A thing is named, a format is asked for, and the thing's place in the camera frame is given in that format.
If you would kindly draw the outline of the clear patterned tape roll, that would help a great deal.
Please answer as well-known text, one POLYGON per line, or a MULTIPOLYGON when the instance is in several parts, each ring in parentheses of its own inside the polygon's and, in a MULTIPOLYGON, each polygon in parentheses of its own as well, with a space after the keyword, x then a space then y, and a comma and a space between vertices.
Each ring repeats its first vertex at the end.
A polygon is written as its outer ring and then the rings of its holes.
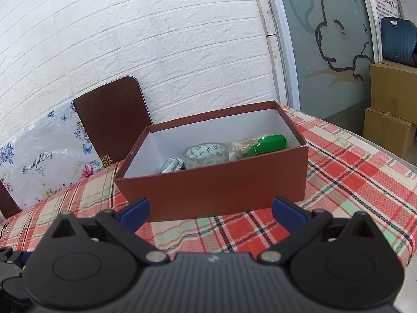
POLYGON ((188 148, 183 157, 185 167, 193 169, 228 162, 229 152, 224 143, 200 143, 188 148))

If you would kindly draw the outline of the cotton swabs bag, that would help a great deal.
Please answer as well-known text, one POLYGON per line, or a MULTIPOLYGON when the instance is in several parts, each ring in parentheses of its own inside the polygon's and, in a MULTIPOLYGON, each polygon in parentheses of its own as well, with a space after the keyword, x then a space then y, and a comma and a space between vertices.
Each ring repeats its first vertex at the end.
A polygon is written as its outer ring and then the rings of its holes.
POLYGON ((234 152, 236 159, 244 158, 245 154, 251 149, 254 144, 258 143, 259 139, 266 138, 268 136, 272 136, 272 134, 265 134, 263 136, 257 136, 250 139, 245 139, 243 141, 235 141, 232 142, 231 148, 234 152))

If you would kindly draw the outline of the white green small package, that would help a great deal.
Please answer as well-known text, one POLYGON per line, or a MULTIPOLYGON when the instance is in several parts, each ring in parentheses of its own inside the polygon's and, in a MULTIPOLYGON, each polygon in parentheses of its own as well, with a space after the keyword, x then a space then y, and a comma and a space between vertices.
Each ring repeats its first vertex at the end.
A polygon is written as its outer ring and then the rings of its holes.
POLYGON ((168 158, 162 165, 159 173, 165 174, 165 173, 171 173, 171 172, 177 172, 181 170, 185 170, 185 162, 183 159, 178 157, 170 157, 168 158))

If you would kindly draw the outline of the green packaged box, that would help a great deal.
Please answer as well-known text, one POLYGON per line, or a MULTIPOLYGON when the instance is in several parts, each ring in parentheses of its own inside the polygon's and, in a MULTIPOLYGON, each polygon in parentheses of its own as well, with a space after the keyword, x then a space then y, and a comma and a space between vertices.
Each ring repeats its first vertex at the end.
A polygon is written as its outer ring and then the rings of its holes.
POLYGON ((286 137, 283 134, 262 136, 253 143, 244 155, 245 158, 264 155, 286 149, 286 137))

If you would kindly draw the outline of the brown cardboard box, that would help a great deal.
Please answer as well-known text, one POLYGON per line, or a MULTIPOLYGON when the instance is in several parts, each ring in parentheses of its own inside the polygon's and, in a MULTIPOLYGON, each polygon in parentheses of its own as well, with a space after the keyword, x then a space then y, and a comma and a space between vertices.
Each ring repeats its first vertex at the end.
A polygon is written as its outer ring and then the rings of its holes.
POLYGON ((268 208, 281 196, 305 198, 308 143, 274 101, 183 117, 144 129, 114 181, 126 200, 145 197, 151 221, 184 220, 268 208), (282 134, 285 150, 162 174, 163 163, 201 143, 282 134))

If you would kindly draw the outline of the floral plastic pillow bag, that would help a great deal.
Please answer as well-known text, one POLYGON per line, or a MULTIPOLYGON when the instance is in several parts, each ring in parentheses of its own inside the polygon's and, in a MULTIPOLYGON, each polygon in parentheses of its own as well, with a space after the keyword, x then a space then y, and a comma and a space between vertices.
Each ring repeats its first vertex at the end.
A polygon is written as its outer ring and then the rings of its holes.
POLYGON ((1 147, 1 182, 22 210, 103 168, 72 101, 1 147))

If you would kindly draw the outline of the brown wooden headboard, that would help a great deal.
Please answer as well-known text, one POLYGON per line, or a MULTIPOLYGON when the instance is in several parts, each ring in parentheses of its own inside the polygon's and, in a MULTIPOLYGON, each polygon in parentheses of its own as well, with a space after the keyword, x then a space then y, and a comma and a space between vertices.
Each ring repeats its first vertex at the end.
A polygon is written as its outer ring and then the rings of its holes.
MULTIPOLYGON (((131 76, 69 101, 73 102, 104 169, 125 159, 137 137, 151 125, 139 82, 131 76)), ((9 218, 21 210, 1 182, 1 216, 9 218)))

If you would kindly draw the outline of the lower cardboard carton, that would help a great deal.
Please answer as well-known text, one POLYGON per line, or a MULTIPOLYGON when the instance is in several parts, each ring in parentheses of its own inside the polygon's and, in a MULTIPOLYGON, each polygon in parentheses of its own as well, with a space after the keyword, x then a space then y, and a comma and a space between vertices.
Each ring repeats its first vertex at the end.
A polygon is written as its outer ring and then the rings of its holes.
POLYGON ((416 124, 371 107, 365 110, 363 137, 400 158, 408 155, 415 135, 416 124))

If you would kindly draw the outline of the cardboard carton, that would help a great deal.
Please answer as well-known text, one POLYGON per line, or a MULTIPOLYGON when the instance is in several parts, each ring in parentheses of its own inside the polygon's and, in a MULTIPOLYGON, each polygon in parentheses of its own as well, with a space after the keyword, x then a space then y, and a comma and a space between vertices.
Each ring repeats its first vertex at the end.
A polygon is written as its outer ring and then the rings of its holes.
POLYGON ((371 108, 416 123, 417 70, 383 60, 369 65, 371 108))
POLYGON ((415 135, 416 124, 371 107, 365 110, 363 137, 400 158, 408 155, 415 135))

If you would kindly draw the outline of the upper cardboard carton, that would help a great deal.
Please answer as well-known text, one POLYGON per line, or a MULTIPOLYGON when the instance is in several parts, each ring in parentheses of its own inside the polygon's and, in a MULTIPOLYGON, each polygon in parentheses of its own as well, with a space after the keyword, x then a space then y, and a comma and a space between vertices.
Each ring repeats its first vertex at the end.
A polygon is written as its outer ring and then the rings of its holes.
POLYGON ((383 60, 369 65, 371 108, 416 123, 417 70, 383 60))

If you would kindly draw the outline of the frosted cartoon glass door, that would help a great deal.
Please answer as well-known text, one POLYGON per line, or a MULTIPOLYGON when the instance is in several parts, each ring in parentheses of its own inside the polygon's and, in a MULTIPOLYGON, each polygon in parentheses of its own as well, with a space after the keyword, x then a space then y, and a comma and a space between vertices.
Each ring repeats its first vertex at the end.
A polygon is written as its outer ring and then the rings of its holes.
POLYGON ((321 119, 359 117, 373 63, 364 0, 270 0, 290 59, 295 106, 321 119))

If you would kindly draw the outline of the blue chair back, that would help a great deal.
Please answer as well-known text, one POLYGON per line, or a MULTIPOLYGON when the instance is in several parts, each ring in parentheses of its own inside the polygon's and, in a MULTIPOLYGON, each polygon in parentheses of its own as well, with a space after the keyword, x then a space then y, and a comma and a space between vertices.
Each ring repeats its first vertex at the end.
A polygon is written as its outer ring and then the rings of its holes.
POLYGON ((382 56, 416 67, 416 25, 410 20, 384 17, 380 20, 382 56))

